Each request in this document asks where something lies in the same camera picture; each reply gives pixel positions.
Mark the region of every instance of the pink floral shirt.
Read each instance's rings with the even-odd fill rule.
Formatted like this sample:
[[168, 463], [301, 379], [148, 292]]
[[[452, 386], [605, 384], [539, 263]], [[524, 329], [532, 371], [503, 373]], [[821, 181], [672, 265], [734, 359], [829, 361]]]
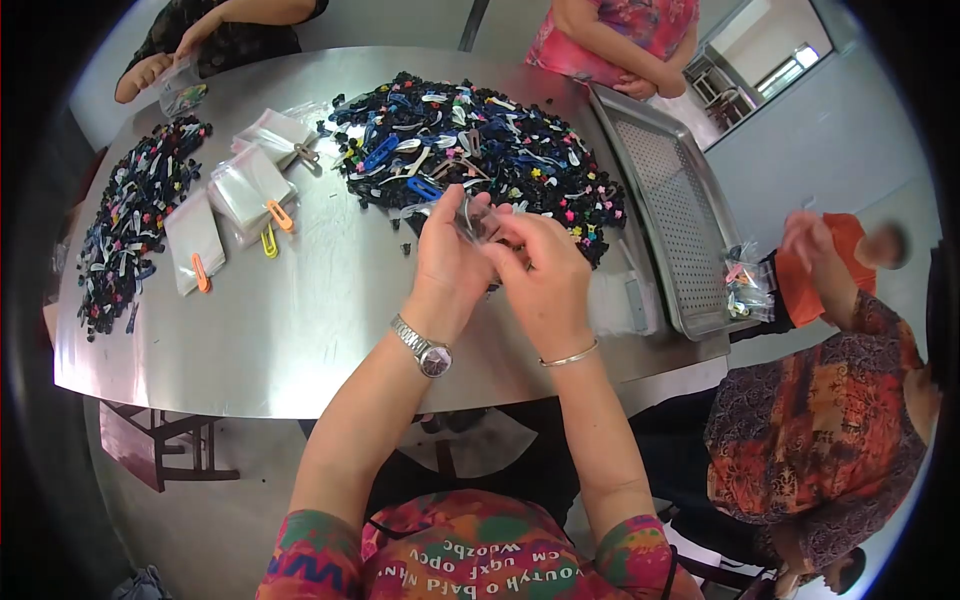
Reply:
[[[660, 60], [677, 50], [687, 28], [700, 19], [700, 0], [587, 0], [597, 7], [600, 22], [628, 37]], [[613, 86], [627, 71], [601, 59], [557, 29], [553, 10], [546, 14], [528, 64], [568, 75], [579, 82]]]

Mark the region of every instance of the pile of hair clips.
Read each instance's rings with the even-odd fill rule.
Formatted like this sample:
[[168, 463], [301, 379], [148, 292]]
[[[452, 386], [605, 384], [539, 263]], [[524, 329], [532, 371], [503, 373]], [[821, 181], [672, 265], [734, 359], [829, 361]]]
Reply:
[[[144, 255], [166, 250], [160, 243], [163, 219], [186, 200], [190, 182], [200, 178], [201, 165], [185, 159], [212, 133], [208, 123], [192, 115], [157, 125], [153, 137], [141, 139], [113, 167], [77, 256], [77, 270], [83, 271], [77, 285], [85, 288], [77, 317], [86, 326], [88, 342], [96, 333], [113, 330], [113, 321], [143, 291], [143, 279], [156, 271]], [[137, 306], [131, 309], [127, 333], [133, 332]]]
[[777, 289], [768, 262], [756, 254], [756, 242], [731, 246], [724, 250], [727, 282], [727, 311], [733, 319], [754, 319], [770, 323], [775, 319], [774, 297]]
[[[603, 227], [626, 223], [623, 186], [597, 170], [568, 123], [537, 105], [467, 80], [426, 82], [401, 72], [349, 104], [341, 94], [333, 106], [328, 120], [341, 152], [334, 167], [362, 208], [429, 204], [462, 183], [474, 195], [490, 192], [493, 204], [557, 220], [594, 268], [609, 247]], [[351, 126], [362, 126], [362, 136], [350, 137]], [[426, 217], [401, 216], [420, 235]]]

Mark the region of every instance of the black face mask strap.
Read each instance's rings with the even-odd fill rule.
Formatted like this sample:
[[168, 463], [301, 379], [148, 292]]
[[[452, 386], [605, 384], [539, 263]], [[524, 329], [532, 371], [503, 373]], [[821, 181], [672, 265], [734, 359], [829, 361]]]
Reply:
[[666, 584], [663, 586], [663, 594], [660, 596], [660, 600], [668, 600], [670, 598], [670, 589], [673, 587], [673, 577], [677, 574], [677, 546], [670, 544], [670, 573], [666, 576]]

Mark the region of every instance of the window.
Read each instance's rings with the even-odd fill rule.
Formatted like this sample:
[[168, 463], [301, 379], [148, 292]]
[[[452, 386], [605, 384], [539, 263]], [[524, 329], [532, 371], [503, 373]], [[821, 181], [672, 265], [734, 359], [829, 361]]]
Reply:
[[813, 49], [813, 46], [805, 43], [794, 50], [790, 58], [782, 62], [770, 75], [763, 78], [756, 86], [756, 91], [760, 92], [765, 99], [770, 100], [777, 95], [777, 92], [790, 85], [819, 59], [820, 55]]

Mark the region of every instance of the metal watch band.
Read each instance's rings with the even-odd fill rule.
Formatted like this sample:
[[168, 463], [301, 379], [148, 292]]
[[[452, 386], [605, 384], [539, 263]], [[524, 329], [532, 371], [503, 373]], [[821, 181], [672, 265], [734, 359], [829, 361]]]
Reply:
[[420, 356], [430, 347], [430, 341], [419, 335], [416, 331], [410, 328], [403, 319], [396, 315], [392, 321], [390, 321], [390, 327], [399, 336], [400, 340], [407, 345], [407, 347], [414, 352], [414, 356], [420, 360]]

